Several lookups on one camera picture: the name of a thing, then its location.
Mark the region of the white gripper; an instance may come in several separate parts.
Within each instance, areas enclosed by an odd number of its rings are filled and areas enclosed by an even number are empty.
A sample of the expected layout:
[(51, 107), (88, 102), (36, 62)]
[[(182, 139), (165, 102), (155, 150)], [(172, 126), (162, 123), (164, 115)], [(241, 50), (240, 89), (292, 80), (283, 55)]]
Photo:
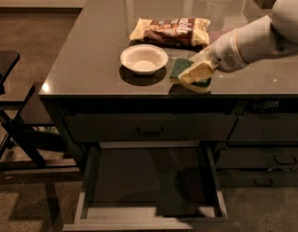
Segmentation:
[(248, 64), (239, 52), (237, 32), (238, 30), (234, 29), (220, 36), (192, 56), (190, 61), (194, 63), (179, 74), (179, 80), (184, 84), (192, 84), (210, 79), (214, 68), (222, 72), (235, 72), (246, 68)]

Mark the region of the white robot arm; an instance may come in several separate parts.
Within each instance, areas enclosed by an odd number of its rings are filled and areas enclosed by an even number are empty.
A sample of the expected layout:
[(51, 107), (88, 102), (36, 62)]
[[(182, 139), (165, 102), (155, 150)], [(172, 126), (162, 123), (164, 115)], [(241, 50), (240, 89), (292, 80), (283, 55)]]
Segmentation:
[(218, 37), (191, 58), (193, 64), (178, 74), (183, 84), (211, 78), (215, 70), (242, 70), (262, 59), (298, 52), (298, 0), (276, 0), (272, 15), (265, 15)]

